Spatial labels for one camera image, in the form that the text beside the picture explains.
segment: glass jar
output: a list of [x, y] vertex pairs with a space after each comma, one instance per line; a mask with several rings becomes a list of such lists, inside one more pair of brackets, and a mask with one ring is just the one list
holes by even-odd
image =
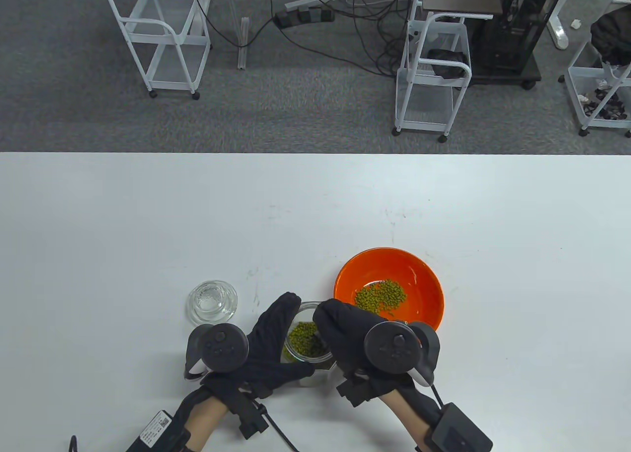
[[329, 380], [330, 373], [335, 369], [336, 362], [333, 359], [333, 354], [330, 351], [327, 351], [324, 355], [320, 357], [306, 357], [301, 353], [298, 353], [293, 346], [291, 346], [291, 342], [289, 341], [289, 333], [298, 325], [300, 322], [313, 322], [313, 315], [318, 307], [319, 302], [316, 301], [308, 301], [306, 303], [300, 304], [300, 308], [298, 309], [298, 313], [294, 316], [291, 321], [291, 325], [289, 326], [289, 330], [287, 332], [287, 337], [284, 340], [284, 346], [288, 354], [288, 361], [298, 361], [298, 362], [308, 362], [314, 364], [315, 373], [312, 376], [308, 376], [298, 381], [300, 386], [320, 386], [322, 384], [327, 383]]
[[191, 291], [187, 313], [192, 323], [220, 324], [237, 310], [237, 292], [225, 281], [204, 281]]

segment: black bag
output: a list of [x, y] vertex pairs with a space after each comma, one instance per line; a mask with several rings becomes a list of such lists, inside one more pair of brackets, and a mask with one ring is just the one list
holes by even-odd
[[631, 5], [600, 17], [591, 26], [592, 45], [612, 66], [631, 63]]
[[[467, 62], [467, 56], [464, 53], [449, 51], [448, 49], [430, 49], [427, 52], [427, 57], [431, 60], [458, 61], [467, 65], [469, 64]], [[432, 69], [437, 76], [443, 79], [459, 79], [464, 77], [464, 69], [462, 68], [432, 65]]]

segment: orange bowl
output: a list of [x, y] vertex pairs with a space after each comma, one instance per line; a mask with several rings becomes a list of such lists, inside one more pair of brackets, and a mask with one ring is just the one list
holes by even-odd
[[333, 297], [354, 304], [357, 291], [379, 281], [399, 283], [408, 299], [391, 313], [392, 320], [424, 322], [439, 328], [445, 310], [445, 298], [438, 278], [423, 261], [398, 248], [372, 248], [356, 254], [340, 270]]

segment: cart handle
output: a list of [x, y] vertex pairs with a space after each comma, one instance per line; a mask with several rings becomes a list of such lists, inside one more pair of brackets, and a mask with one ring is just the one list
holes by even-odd
[[428, 58], [419, 58], [419, 63], [460, 68], [464, 70], [464, 72], [467, 74], [467, 77], [471, 77], [471, 67], [467, 66], [467, 64], [462, 63], [460, 61], [430, 60]]
[[151, 25], [160, 25], [162, 28], [166, 29], [169, 33], [171, 33], [171, 35], [173, 35], [173, 38], [175, 39], [175, 41], [178, 44], [182, 44], [182, 42], [183, 42], [183, 40], [178, 39], [177, 33], [175, 33], [175, 30], [173, 30], [171, 28], [171, 25], [169, 25], [168, 23], [163, 22], [162, 20], [157, 20], [157, 19], [131, 19], [131, 18], [127, 18], [127, 17], [119, 17], [119, 20], [121, 22], [123, 22], [123, 23], [146, 23], [146, 24], [151, 24]]
[[[415, 62], [423, 62], [423, 63], [428, 63], [431, 64], [431, 61], [434, 60], [424, 60], [421, 61], [421, 53], [423, 53], [423, 46], [425, 44], [425, 40], [427, 38], [427, 33], [429, 31], [429, 28], [432, 24], [432, 22], [435, 22], [437, 19], [442, 18], [442, 17], [453, 17], [453, 18], [469, 18], [469, 19], [480, 19], [480, 20], [492, 20], [493, 19], [493, 15], [483, 15], [480, 13], [446, 13], [446, 12], [440, 12], [440, 13], [434, 13], [433, 15], [429, 16], [426, 21], [425, 21], [425, 26], [423, 27], [423, 31], [421, 32], [421, 35], [419, 37], [419, 45], [417, 46], [417, 51], [416, 53], [414, 53], [414, 60]], [[446, 63], [440, 60], [435, 60], [435, 64], [442, 64], [442, 63]], [[450, 61], [449, 64], [447, 66], [454, 66], [454, 64], [457, 63], [455, 61]], [[467, 71], [469, 73], [469, 75], [471, 75], [471, 68], [467, 65], [466, 66], [465, 71]]]

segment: black cable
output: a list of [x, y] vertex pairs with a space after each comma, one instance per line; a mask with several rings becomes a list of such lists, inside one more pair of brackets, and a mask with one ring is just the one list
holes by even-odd
[[[385, 72], [385, 69], [382, 69], [382, 67], [387, 67], [387, 71], [389, 72], [389, 75], [392, 77], [396, 77], [396, 70], [398, 69], [397, 62], [399, 62], [399, 60], [401, 59], [401, 54], [403, 53], [405, 49], [404, 40], [405, 40], [405, 33], [406, 33], [407, 24], [408, 24], [407, 17], [410, 14], [410, 8], [411, 8], [411, 0], [407, 0], [406, 6], [403, 10], [399, 9], [398, 2], [399, 1], [396, 2], [396, 5], [394, 3], [391, 3], [390, 10], [388, 10], [387, 13], [385, 13], [379, 20], [377, 20], [377, 32], [381, 36], [381, 39], [384, 41], [385, 48], [383, 52], [379, 56], [377, 56], [376, 66], [381, 72]], [[400, 12], [402, 11], [406, 12], [405, 17], [401, 17]], [[401, 26], [401, 30], [399, 31], [398, 35], [392, 35], [391, 33], [388, 33], [385, 30], [383, 30], [384, 19], [390, 13], [396, 13], [397, 17], [403, 20], [403, 24]], [[387, 65], [381, 64], [381, 61], [383, 61], [384, 58], [388, 58]]]
[[291, 441], [289, 440], [289, 438], [284, 435], [282, 433], [282, 430], [280, 430], [280, 427], [278, 427], [277, 423], [274, 422], [274, 420], [271, 418], [270, 413], [268, 413], [268, 409], [265, 407], [265, 405], [259, 403], [257, 400], [255, 400], [254, 398], [252, 398], [252, 403], [254, 403], [254, 406], [259, 410], [259, 412], [265, 416], [265, 418], [270, 421], [270, 424], [272, 425], [272, 427], [274, 428], [274, 430], [278, 433], [278, 435], [281, 437], [282, 440], [284, 440], [284, 442], [287, 444], [287, 446], [293, 450], [293, 452], [300, 452], [295, 445], [293, 445], [293, 443], [291, 443]]
[[254, 40], [258, 38], [258, 36], [261, 34], [261, 32], [263, 31], [263, 29], [270, 24], [270, 22], [272, 21], [272, 18], [270, 18], [268, 21], [266, 21], [263, 26], [261, 28], [259, 28], [259, 30], [254, 34], [254, 36], [252, 37], [252, 39], [250, 41], [248, 41], [246, 44], [236, 44], [235, 42], [233, 42], [232, 40], [230, 40], [226, 35], [224, 35], [223, 33], [221, 33], [217, 28], [215, 28], [214, 24], [212, 24], [212, 21], [210, 21], [210, 19], [208, 18], [208, 15], [206, 15], [204, 8], [201, 6], [201, 3], [199, 3], [199, 0], [195, 0], [198, 4], [199, 10], [201, 11], [202, 15], [204, 16], [204, 18], [206, 19], [206, 21], [208, 22], [208, 24], [212, 27], [212, 29], [217, 33], [217, 35], [221, 36], [224, 40], [226, 40], [227, 42], [229, 42], [232, 46], [234, 46], [235, 48], [247, 48], [248, 46], [250, 46], [251, 44], [253, 44]]
[[433, 385], [432, 385], [432, 391], [434, 393], [434, 396], [436, 396], [436, 401], [438, 402], [440, 409], [443, 409], [445, 405], [442, 403], [442, 400], [440, 399], [440, 396], [438, 395], [438, 392], [436, 391], [436, 387]]
[[68, 452], [77, 452], [77, 436], [70, 438], [70, 445], [68, 446]]
[[[270, 12], [273, 14], [274, 13], [274, 8], [273, 8], [273, 0], [270, 0]], [[341, 61], [341, 62], [345, 62], [348, 64], [352, 64], [353, 66], [358, 67], [359, 69], [362, 69], [366, 72], [369, 72], [371, 74], [374, 74], [376, 76], [383, 76], [383, 74], [379, 73], [379, 72], [375, 72], [372, 71], [364, 66], [362, 66], [361, 64], [357, 64], [356, 62], [353, 62], [351, 60], [347, 60], [345, 58], [338, 58], [338, 56], [332, 56], [329, 55], [327, 53], [324, 53], [323, 51], [318, 51], [317, 49], [311, 49], [311, 48], [307, 48], [306, 46], [302, 46], [301, 44], [296, 43], [294, 40], [292, 40], [291, 38], [289, 38], [284, 31], [282, 31], [280, 28], [278, 29], [278, 31], [281, 33], [282, 36], [285, 37], [286, 40], [288, 40], [291, 44], [293, 44], [294, 46], [298, 46], [298, 48], [300, 49], [304, 49], [305, 51], [311, 51], [311, 53], [316, 53], [316, 55], [321, 55], [321, 56], [325, 56], [326, 58], [330, 58], [332, 60], [336, 60], [336, 61]]]
[[[353, 8], [352, 8], [353, 15], [355, 13], [355, 11], [354, 11], [354, 1], [355, 0], [353, 0]], [[357, 26], [357, 19], [356, 19], [356, 17], [353, 17], [353, 25], [354, 25], [354, 28], [355, 28], [355, 32], [357, 33], [357, 36], [359, 37], [359, 40], [361, 42], [361, 48], [363, 48], [363, 52], [366, 53], [366, 56], [368, 56], [368, 59], [372, 62], [372, 64], [374, 64], [377, 67], [377, 71], [379, 71], [379, 73], [383, 74], [381, 72], [381, 69], [379, 69], [379, 66], [377, 66], [376, 60], [374, 60], [374, 58], [372, 58], [372, 56], [370, 56], [370, 53], [369, 53], [368, 49], [366, 48], [365, 42], [363, 42], [363, 37], [361, 36], [361, 33], [359, 31], [359, 27]]]
[[[318, 0], [320, 3], [327, 5], [327, 3], [323, 0]], [[363, 20], [373, 20], [373, 21], [377, 21], [378, 17], [381, 15], [381, 13], [383, 13], [383, 11], [387, 10], [390, 6], [392, 6], [392, 3], [387, 4], [384, 8], [382, 8], [381, 10], [375, 12], [375, 13], [369, 13], [368, 15], [356, 15], [354, 13], [348, 13], [344, 10], [340, 10], [338, 8], [333, 8], [331, 6], [329, 6], [329, 8], [331, 8], [331, 10], [333, 10], [336, 13], [339, 13], [340, 15], [343, 15], [345, 17], [349, 17], [349, 18], [359, 18], [359, 19], [363, 19]]]

